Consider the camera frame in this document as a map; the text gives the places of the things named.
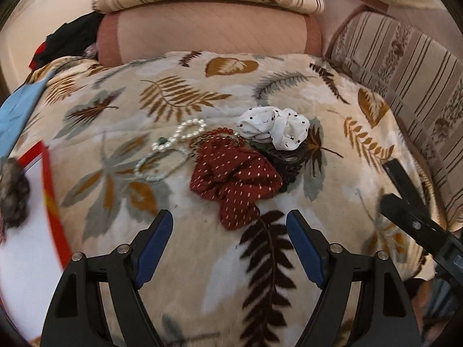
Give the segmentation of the black hair clip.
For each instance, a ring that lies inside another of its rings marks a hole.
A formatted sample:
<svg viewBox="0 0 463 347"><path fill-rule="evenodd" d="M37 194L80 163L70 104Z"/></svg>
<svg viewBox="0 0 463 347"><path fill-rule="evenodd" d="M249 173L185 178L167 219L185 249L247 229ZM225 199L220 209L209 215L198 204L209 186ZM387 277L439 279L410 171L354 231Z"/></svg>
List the black hair clip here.
<svg viewBox="0 0 463 347"><path fill-rule="evenodd" d="M295 150L278 150L271 143L251 143L250 146L262 154L282 178L279 192L287 192L303 167L307 148L301 145Z"/></svg>

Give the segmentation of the white polka-dot scrunchie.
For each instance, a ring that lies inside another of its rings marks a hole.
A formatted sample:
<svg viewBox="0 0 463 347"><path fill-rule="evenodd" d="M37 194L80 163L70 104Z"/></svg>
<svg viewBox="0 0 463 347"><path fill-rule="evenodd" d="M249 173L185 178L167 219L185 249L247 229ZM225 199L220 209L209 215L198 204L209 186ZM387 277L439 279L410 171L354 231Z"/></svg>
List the white polka-dot scrunchie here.
<svg viewBox="0 0 463 347"><path fill-rule="evenodd" d="M236 128L240 136L252 142L294 151L308 137L310 121L290 108L254 107L237 118Z"/></svg>

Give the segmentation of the grey organza scrunchie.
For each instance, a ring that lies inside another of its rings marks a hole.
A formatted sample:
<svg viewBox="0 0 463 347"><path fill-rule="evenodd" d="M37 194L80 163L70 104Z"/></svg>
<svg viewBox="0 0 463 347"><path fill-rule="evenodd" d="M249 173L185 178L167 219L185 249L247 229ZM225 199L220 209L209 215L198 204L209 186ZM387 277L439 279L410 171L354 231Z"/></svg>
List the grey organza scrunchie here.
<svg viewBox="0 0 463 347"><path fill-rule="evenodd" d="M1 163L1 221L6 229L18 228L26 220L31 195L30 183L16 158Z"/></svg>

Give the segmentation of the red polka-dot scrunchie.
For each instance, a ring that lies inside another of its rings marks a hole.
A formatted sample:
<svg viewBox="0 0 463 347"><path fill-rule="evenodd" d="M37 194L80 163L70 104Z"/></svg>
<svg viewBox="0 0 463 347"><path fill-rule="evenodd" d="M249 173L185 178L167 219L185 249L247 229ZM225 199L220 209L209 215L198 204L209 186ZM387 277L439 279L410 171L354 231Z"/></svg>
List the red polka-dot scrunchie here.
<svg viewBox="0 0 463 347"><path fill-rule="evenodd" d="M190 190L219 205L225 230L238 230L260 217L258 201L273 198L282 178L256 150L216 137L199 148Z"/></svg>

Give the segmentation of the red-rimmed white tray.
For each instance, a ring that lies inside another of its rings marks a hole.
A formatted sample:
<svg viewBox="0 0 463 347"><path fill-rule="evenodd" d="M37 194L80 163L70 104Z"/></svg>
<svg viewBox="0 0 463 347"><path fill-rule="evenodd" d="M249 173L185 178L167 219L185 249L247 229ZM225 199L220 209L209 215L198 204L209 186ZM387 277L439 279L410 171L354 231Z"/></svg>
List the red-rimmed white tray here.
<svg viewBox="0 0 463 347"><path fill-rule="evenodd" d="M1 309L20 336L42 334L49 304L71 250L60 222L48 147L36 143L19 159L31 187L28 217L1 244Z"/></svg>

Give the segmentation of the leaf-patterned plush blanket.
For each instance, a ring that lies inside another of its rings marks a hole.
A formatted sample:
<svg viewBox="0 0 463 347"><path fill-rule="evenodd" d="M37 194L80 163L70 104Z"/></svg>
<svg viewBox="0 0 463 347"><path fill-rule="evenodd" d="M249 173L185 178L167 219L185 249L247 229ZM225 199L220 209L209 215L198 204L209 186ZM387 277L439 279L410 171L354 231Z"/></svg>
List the leaf-patterned plush blanket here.
<svg viewBox="0 0 463 347"><path fill-rule="evenodd" d="M297 209L328 241L386 252L403 279L424 252L380 212L396 159L443 222L432 179L381 95L308 55L169 53L105 67L66 56L13 155L49 147L60 221L89 256L162 209L173 234L143 303L170 346L293 346L319 289L286 233Z"/></svg>

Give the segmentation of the blue cloth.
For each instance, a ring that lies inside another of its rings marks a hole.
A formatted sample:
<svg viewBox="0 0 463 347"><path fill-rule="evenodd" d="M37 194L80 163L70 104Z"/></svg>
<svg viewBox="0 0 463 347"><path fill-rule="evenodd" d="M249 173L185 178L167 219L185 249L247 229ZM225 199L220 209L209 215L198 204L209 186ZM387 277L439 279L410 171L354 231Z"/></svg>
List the blue cloth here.
<svg viewBox="0 0 463 347"><path fill-rule="evenodd" d="M40 82L23 84L1 105L1 157L7 158L39 101L49 74Z"/></svg>

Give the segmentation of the black and red clothes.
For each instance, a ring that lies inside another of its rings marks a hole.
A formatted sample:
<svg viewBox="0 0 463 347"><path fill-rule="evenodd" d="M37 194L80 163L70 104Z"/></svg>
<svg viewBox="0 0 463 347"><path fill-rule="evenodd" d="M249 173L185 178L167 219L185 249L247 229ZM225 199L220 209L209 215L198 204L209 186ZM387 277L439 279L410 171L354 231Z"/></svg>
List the black and red clothes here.
<svg viewBox="0 0 463 347"><path fill-rule="evenodd" d="M103 13L92 12L61 25L37 47L29 63L36 71L63 56L81 56L97 41L97 32L104 18Z"/></svg>

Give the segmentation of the pink bolster cushion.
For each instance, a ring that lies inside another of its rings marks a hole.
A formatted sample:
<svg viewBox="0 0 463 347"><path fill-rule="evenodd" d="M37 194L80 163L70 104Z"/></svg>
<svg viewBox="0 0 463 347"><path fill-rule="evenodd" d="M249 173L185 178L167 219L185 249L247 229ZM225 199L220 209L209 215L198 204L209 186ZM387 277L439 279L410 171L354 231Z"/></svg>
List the pink bolster cushion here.
<svg viewBox="0 0 463 347"><path fill-rule="evenodd" d="M173 51L320 56L314 16L230 2L167 2L106 15L97 33L99 61L108 67Z"/></svg>

